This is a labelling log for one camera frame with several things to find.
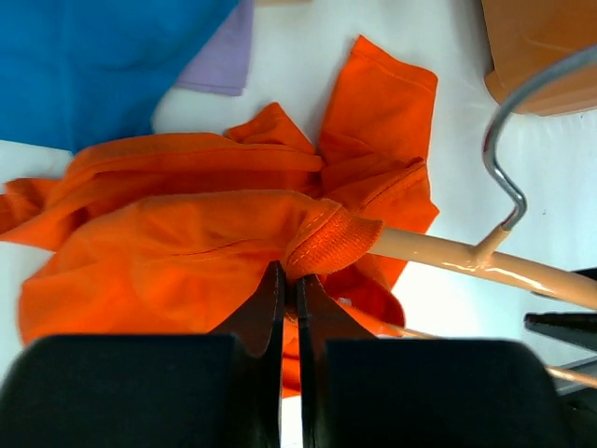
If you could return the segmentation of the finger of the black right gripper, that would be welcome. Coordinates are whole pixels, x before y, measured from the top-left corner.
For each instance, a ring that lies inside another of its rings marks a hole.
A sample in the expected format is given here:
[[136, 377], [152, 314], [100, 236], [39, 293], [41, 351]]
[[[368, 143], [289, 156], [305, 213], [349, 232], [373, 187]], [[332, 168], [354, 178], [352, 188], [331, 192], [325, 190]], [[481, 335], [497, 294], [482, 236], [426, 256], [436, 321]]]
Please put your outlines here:
[[528, 313], [524, 327], [564, 343], [591, 351], [597, 349], [595, 313]]

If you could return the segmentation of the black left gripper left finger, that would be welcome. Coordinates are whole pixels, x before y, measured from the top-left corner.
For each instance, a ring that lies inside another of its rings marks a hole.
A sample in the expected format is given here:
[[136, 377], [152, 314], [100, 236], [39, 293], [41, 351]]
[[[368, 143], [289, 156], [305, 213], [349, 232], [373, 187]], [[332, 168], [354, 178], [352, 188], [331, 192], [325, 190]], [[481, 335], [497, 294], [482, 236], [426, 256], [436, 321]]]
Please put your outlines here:
[[1, 387], [5, 447], [276, 447], [285, 274], [206, 334], [54, 335]]

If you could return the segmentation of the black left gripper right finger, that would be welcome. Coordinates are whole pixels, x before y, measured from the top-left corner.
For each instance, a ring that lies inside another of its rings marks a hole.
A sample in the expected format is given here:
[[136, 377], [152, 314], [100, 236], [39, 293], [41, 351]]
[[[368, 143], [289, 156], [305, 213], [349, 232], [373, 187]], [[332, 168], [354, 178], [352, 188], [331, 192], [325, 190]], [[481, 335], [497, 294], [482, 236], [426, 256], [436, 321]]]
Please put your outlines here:
[[307, 447], [575, 447], [542, 363], [511, 341], [373, 336], [296, 285]]

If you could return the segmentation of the peach hanger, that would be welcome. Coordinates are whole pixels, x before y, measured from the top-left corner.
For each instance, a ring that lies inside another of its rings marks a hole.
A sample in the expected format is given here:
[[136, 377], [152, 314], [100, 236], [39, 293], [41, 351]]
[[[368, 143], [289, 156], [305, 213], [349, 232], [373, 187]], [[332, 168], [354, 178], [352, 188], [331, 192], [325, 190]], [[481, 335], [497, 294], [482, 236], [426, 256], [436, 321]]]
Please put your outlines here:
[[548, 84], [595, 63], [596, 47], [581, 49], [524, 81], [498, 106], [487, 127], [481, 156], [489, 176], [513, 202], [513, 210], [483, 240], [476, 245], [467, 245], [386, 228], [369, 252], [487, 279], [594, 310], [594, 280], [497, 251], [527, 211], [524, 193], [498, 162], [497, 144], [503, 128], [519, 105]]

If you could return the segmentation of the orange t shirt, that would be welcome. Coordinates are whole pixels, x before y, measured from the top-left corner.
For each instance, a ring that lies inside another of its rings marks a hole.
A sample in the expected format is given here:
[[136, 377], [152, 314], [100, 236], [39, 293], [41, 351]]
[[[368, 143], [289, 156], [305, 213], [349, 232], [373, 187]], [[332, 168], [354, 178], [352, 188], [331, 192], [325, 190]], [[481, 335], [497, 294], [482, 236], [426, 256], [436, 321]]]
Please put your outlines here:
[[21, 340], [65, 333], [205, 333], [278, 261], [376, 335], [396, 335], [405, 262], [385, 227], [438, 210], [427, 157], [437, 76], [359, 37], [310, 142], [274, 103], [218, 135], [167, 133], [80, 152], [58, 180], [10, 181], [1, 238], [51, 252], [22, 285]]

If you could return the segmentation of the blue t shirt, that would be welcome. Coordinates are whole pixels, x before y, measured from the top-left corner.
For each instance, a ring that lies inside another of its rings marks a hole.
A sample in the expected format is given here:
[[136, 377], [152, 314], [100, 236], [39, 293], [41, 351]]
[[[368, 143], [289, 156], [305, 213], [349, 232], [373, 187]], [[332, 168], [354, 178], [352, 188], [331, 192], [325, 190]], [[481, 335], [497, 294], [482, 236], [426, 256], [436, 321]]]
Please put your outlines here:
[[151, 133], [234, 1], [4, 1], [1, 137], [73, 153]]

